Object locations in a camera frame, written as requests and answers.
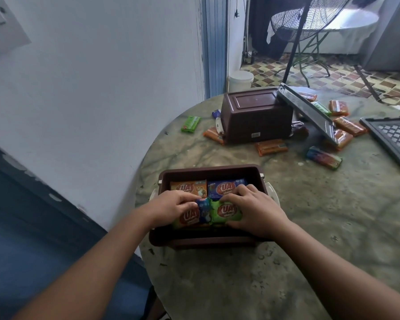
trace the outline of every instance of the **right hand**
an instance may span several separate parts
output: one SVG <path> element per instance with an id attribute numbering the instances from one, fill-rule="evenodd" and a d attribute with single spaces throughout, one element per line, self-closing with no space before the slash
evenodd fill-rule
<path id="1" fill-rule="evenodd" d="M 274 238 L 290 221 L 278 204 L 254 185 L 237 186 L 220 201 L 237 205 L 243 213 L 240 221 L 227 221 L 226 225 L 262 238 Z"/>

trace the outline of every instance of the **green snack wrapper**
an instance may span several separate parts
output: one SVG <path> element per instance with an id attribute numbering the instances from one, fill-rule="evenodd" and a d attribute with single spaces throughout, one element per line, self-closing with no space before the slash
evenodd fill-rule
<path id="1" fill-rule="evenodd" d="M 315 106 L 317 109 L 319 109 L 321 112 L 323 112 L 325 115 L 327 115 L 328 117 L 332 115 L 332 112 L 320 102 L 315 101 L 311 102 L 311 104 Z"/>
<path id="2" fill-rule="evenodd" d="M 200 122 L 200 117 L 189 116 L 181 128 L 182 132 L 193 133 L 196 130 L 198 123 Z"/>
<path id="3" fill-rule="evenodd" d="M 212 202 L 212 223 L 223 224 L 227 221 L 239 221 L 243 216 L 240 209 L 231 202 Z"/>

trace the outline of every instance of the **white plastic container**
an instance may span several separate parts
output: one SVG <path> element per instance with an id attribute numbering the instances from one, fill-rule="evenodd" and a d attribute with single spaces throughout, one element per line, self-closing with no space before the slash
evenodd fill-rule
<path id="1" fill-rule="evenodd" d="M 248 71 L 236 71 L 229 75 L 228 92 L 241 92 L 249 90 L 252 86 L 253 74 Z"/>

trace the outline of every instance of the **standing fan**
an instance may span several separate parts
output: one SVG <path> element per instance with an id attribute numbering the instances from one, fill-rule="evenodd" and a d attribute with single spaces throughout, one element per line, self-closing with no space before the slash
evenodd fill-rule
<path id="1" fill-rule="evenodd" d="M 272 16 L 271 26 L 282 40 L 293 42 L 288 67 L 284 73 L 286 83 L 293 64 L 296 48 L 301 40 L 313 37 L 324 29 L 345 8 L 350 0 L 305 0 L 303 8 L 281 12 Z"/>

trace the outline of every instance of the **blue snack wrapper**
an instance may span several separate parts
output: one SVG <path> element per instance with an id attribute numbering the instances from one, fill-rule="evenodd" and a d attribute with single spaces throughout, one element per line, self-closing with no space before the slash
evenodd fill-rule
<path id="1" fill-rule="evenodd" d="M 197 205 L 200 210 L 200 221 L 199 224 L 208 224 L 211 221 L 211 210 L 212 210 L 212 200 L 209 198 L 196 200 Z"/>
<path id="2" fill-rule="evenodd" d="M 221 116 L 221 110 L 215 110 L 214 112 L 212 112 L 212 117 L 219 118 Z"/>
<path id="3" fill-rule="evenodd" d="M 219 200 L 225 194 L 231 193 L 231 191 L 240 184 L 247 185 L 246 180 L 244 178 L 240 178 L 239 180 L 208 182 L 208 197 L 214 201 Z"/>

